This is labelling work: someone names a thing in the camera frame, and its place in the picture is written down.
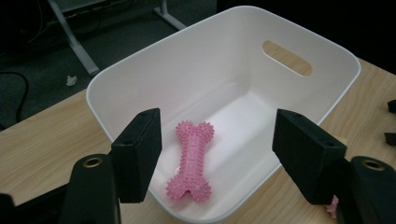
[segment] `small black object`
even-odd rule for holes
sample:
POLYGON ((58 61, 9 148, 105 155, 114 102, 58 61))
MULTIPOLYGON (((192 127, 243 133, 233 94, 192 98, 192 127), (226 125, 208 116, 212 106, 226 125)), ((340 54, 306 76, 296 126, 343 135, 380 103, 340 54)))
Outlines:
POLYGON ((396 100, 388 102, 388 110, 390 113, 396 114, 396 100))
POLYGON ((108 155, 121 203, 143 202, 162 148, 158 108, 139 113, 113 142, 108 155))
POLYGON ((395 147, 396 133, 385 133, 385 141, 388 143, 388 145, 395 147))

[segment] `black cable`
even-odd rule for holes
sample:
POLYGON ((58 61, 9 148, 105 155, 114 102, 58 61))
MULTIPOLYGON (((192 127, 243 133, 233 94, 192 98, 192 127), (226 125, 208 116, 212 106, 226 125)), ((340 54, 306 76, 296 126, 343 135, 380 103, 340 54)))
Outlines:
MULTIPOLYGON (((16 116, 15 116, 16 122, 19 123, 19 122, 21 122, 22 107, 23 107, 23 104, 24 104, 24 102, 26 100, 27 94, 29 92, 29 81, 27 80, 27 78, 24 75, 22 75, 21 73, 18 73, 18 72, 0 72, 0 76, 2 76, 2 75, 15 75, 15 76, 21 77, 23 79, 23 81, 24 81, 24 84, 25 84, 24 93, 23 93, 21 102, 18 105, 17 113, 16 113, 16 116)), ((0 124, 0 129, 4 130, 5 127, 0 124)))

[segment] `pink dog toy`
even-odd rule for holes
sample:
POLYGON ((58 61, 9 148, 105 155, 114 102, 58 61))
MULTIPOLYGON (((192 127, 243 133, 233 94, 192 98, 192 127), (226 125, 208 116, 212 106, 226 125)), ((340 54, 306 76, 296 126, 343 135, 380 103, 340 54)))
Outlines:
POLYGON ((168 182, 166 194, 173 200, 180 200, 189 191, 196 202, 204 203, 212 194, 204 178, 205 144, 212 140, 215 130, 210 123, 193 126, 191 121, 182 121, 176 130, 182 143, 180 168, 168 182))

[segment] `wooden table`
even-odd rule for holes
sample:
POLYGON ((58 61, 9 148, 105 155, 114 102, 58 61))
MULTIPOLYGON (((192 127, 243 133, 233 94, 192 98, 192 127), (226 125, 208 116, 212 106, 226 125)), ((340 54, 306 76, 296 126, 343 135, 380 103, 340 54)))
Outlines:
MULTIPOLYGON (((361 74, 321 127, 346 139, 346 158, 373 157, 396 168, 396 148, 384 132, 396 132, 396 76, 363 60, 361 74)), ((15 204, 68 182, 74 163, 108 153, 110 141, 94 118, 82 91, 0 132, 0 192, 15 204)), ((121 205, 122 223, 175 223, 148 193, 140 204, 121 205)), ((306 202, 280 168, 225 223, 335 223, 324 206, 306 202)))

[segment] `pink object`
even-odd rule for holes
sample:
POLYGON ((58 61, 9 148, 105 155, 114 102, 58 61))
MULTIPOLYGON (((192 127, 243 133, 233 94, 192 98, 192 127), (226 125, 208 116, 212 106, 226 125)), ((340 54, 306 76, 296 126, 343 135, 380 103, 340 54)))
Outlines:
POLYGON ((329 205, 325 205, 327 212, 332 215, 332 218, 337 218, 337 205, 338 205, 338 198, 337 196, 332 196, 332 203, 329 205))
POLYGON ((198 203, 206 202, 212 188, 204 178, 205 145, 212 140, 215 130, 208 122, 194 126, 191 121, 182 121, 176 127, 182 151, 178 173, 170 179, 166 194, 180 200, 189 191, 198 203))

